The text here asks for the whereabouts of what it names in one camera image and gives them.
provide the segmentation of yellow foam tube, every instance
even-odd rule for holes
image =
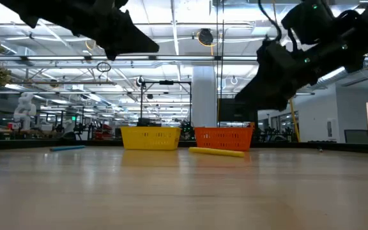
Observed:
[[[211,149],[211,148],[191,147],[189,151],[192,153],[204,153],[204,154],[230,156],[230,157],[244,157],[245,156],[244,152],[241,152],[241,151],[231,151],[231,150]]]

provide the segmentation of chair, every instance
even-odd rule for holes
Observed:
[[[368,144],[368,130],[345,130],[344,138],[348,144]]]

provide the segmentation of white pillar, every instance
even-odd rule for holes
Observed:
[[[193,67],[192,122],[195,127],[217,126],[217,81],[212,66]]]

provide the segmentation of orange basket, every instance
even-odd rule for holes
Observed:
[[[197,147],[248,151],[253,128],[195,128]]]

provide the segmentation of blue object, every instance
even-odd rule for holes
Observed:
[[[85,146],[61,146],[61,147],[53,147],[50,151],[64,151],[64,150],[78,150],[81,148],[85,148]]]

